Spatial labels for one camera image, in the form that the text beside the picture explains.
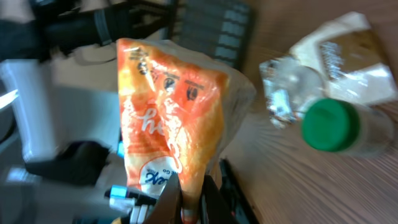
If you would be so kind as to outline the beige brown snack bag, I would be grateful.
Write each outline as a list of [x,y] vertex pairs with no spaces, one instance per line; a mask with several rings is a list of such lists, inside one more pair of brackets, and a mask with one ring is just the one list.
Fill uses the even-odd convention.
[[380,41],[358,12],[322,24],[287,54],[260,63],[259,71],[270,121],[279,129],[301,120],[321,98],[361,105],[397,99]]

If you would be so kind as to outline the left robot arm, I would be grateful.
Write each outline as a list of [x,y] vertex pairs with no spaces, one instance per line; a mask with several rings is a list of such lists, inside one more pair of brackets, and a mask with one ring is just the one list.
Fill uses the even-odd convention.
[[143,39],[161,28],[171,38],[177,1],[123,1],[82,11],[81,1],[30,1],[34,20],[1,21],[1,75],[14,93],[13,110],[28,173],[77,185],[95,185],[109,151],[94,141],[67,142],[62,104],[52,83],[51,52],[64,55],[122,37]]

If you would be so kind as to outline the green lid jar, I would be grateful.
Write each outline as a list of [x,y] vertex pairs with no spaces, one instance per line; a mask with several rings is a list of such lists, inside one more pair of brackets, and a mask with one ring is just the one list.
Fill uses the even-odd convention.
[[301,124],[302,138],[311,148],[357,157],[386,151],[395,130],[381,110],[331,98],[309,107]]

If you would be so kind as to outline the orange small packet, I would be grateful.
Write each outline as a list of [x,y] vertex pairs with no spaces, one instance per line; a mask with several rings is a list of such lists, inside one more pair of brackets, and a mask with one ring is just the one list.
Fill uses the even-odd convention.
[[118,95],[127,185],[160,195],[177,174],[182,221],[195,223],[206,175],[256,89],[241,72],[169,40],[119,39]]

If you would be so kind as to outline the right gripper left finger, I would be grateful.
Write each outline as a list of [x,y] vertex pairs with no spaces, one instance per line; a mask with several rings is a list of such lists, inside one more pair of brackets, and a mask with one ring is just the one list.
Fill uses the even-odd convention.
[[182,193],[177,174],[170,176],[152,213],[143,224],[182,224]]

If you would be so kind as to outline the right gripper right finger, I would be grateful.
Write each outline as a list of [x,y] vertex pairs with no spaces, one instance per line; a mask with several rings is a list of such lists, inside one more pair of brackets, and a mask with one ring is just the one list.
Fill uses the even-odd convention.
[[205,176],[201,190],[200,220],[202,224],[238,224],[209,175]]

